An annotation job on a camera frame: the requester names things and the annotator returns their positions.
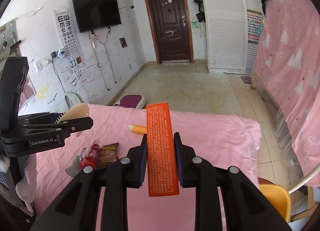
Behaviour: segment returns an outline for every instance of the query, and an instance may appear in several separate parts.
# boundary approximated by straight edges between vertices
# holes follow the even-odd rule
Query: pink blanket
[[[303,174],[320,162],[320,16],[311,0],[272,0],[254,71],[285,116]],[[320,186],[320,175],[310,186]]]
[[[63,148],[37,154],[37,191],[35,206],[41,214],[70,182],[65,173],[84,147],[98,140],[100,145],[119,142],[118,156],[141,144],[142,135],[130,132],[129,124],[146,125],[144,109],[89,105],[92,129],[78,138],[71,134]],[[172,130],[182,143],[192,146],[197,156],[212,165],[239,167],[255,184],[257,150],[260,147],[259,123],[235,115],[197,114],[170,111]],[[195,189],[180,188],[180,195],[148,197],[148,175],[140,189],[128,189],[129,230],[194,230]]]

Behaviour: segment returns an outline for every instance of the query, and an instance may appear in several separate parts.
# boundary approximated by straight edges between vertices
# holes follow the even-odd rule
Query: orange box
[[[149,197],[179,195],[168,103],[147,105]]]

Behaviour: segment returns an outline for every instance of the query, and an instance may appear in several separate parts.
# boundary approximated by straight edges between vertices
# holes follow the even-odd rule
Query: plastic bag
[[[100,146],[97,143],[92,144],[90,148],[84,148],[80,155],[80,168],[92,166],[97,169],[97,163],[100,159]]]

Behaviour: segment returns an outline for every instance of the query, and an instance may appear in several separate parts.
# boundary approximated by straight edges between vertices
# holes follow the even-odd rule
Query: wall-mounted tv
[[[121,24],[117,0],[72,0],[80,32]]]

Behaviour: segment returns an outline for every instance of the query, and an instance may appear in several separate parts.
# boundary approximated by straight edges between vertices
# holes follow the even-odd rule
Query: glue stick
[[[129,130],[135,133],[145,134],[147,133],[147,127],[139,125],[129,125]]]

